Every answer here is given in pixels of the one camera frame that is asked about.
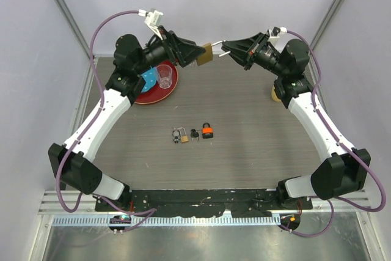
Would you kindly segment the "large brass padlock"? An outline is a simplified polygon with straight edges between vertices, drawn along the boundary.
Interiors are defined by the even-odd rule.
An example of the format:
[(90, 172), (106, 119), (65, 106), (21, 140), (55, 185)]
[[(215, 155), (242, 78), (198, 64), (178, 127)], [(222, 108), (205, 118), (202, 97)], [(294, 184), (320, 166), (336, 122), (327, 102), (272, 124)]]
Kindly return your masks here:
[(218, 42), (204, 44), (202, 47), (205, 49), (205, 52), (196, 59), (197, 66), (211, 62), (213, 60), (213, 47), (221, 45), (223, 41), (224, 40), (220, 40)]

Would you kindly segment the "black keys of orange padlock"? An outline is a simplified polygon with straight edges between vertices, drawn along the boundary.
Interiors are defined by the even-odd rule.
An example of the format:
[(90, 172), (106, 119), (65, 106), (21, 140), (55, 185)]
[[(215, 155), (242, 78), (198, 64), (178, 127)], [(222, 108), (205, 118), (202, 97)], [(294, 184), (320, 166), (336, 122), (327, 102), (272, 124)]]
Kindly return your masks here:
[(196, 140), (197, 142), (199, 142), (199, 137), (200, 137), (200, 135), (199, 135), (199, 131), (198, 130), (196, 130), (196, 129), (191, 129), (191, 133), (190, 133), (190, 135), (191, 135), (191, 140), (193, 141), (193, 140)]

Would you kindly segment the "orange black padlock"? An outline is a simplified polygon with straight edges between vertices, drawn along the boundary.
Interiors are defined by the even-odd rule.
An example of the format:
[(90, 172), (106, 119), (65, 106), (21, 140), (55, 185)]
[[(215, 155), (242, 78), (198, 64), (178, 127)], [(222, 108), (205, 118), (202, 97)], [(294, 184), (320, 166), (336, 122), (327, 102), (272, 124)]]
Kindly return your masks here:
[(202, 138), (203, 139), (211, 139), (214, 137), (213, 129), (208, 122), (205, 122), (202, 125)]

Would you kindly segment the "panda keychain with keys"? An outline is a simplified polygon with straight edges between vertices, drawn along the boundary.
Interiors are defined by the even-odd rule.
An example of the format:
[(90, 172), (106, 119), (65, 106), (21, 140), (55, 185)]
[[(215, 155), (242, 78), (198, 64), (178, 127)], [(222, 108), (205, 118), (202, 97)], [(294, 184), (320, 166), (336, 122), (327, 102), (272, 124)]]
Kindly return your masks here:
[(179, 128), (173, 128), (173, 130), (172, 130), (172, 137), (173, 137), (173, 142), (175, 144), (178, 144), (180, 142), (181, 134), (180, 134), (180, 129)]

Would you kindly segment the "small brass padlock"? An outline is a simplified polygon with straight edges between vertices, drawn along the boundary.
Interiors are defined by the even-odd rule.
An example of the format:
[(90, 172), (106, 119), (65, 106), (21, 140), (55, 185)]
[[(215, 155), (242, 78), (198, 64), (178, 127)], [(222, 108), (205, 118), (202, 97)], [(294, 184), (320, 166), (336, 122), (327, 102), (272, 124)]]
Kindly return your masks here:
[(186, 134), (186, 130), (183, 127), (179, 128), (179, 132), (180, 132), (181, 143), (184, 144), (184, 143), (189, 142), (188, 136)]

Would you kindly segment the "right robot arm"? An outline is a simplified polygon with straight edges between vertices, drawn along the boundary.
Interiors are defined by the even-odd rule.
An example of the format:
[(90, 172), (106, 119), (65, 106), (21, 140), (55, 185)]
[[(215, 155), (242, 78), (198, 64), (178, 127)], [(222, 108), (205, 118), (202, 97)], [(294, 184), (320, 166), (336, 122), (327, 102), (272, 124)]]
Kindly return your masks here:
[(282, 51), (277, 51), (274, 46), (277, 31), (224, 41), (222, 50), (245, 70), (257, 64), (276, 75), (277, 98), (302, 124), (320, 157), (321, 164), (312, 174), (279, 182), (278, 206), (289, 209), (301, 197), (328, 200), (362, 189), (370, 154), (346, 140), (313, 94), (304, 74), (310, 60), (308, 45), (300, 39), (291, 39)]

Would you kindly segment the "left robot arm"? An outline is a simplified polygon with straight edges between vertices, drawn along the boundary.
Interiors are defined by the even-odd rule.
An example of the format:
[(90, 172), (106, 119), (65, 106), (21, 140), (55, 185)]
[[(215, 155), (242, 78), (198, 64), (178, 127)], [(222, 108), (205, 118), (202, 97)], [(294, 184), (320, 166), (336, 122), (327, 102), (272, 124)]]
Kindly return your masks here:
[(185, 67), (206, 52), (204, 47), (177, 37), (163, 26), (157, 31), (146, 46), (141, 46), (132, 34), (117, 39), (115, 70), (96, 107), (70, 138), (61, 145), (53, 144), (48, 150), (58, 185), (65, 183), (83, 194), (109, 199), (110, 206), (116, 211), (129, 207), (131, 192), (128, 185), (104, 174), (93, 164), (100, 145), (141, 94), (145, 72), (165, 61)]

